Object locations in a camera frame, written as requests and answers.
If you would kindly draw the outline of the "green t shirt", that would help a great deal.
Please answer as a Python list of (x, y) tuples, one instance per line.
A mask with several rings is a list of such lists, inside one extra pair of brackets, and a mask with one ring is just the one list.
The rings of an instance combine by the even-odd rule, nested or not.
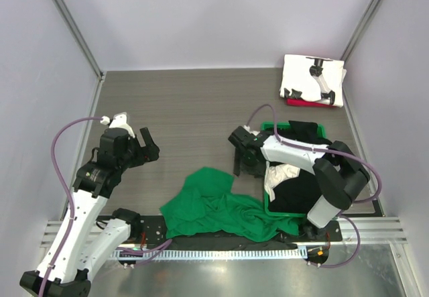
[(299, 222), (293, 217), (265, 213), (260, 200), (232, 193), (234, 177), (214, 168), (201, 168), (185, 178), (180, 192), (160, 212), (167, 238), (224, 231), (264, 242), (279, 232), (297, 236)]

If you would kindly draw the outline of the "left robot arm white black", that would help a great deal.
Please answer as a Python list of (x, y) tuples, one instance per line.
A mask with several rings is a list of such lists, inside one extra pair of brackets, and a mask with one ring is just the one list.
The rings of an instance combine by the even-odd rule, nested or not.
[(88, 236), (123, 173), (154, 162), (160, 149), (149, 129), (140, 130), (139, 144), (128, 127), (110, 127), (100, 137), (91, 159), (76, 173), (72, 206), (36, 270), (24, 272), (19, 285), (32, 296), (88, 296), (94, 277), (116, 248), (138, 241), (143, 233), (140, 215), (114, 211), (105, 229), (92, 242)]

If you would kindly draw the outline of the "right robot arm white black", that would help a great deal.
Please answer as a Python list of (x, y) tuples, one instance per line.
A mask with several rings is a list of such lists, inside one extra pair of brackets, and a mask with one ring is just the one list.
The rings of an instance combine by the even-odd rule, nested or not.
[(230, 134), (229, 142), (235, 147), (234, 174), (262, 178), (269, 201), (275, 200), (276, 186), (301, 172), (315, 177), (320, 195), (302, 223), (302, 232), (309, 240), (321, 238), (331, 220), (350, 208), (370, 180), (364, 161), (341, 141), (309, 144), (284, 138), (277, 131), (251, 131), (239, 126)]

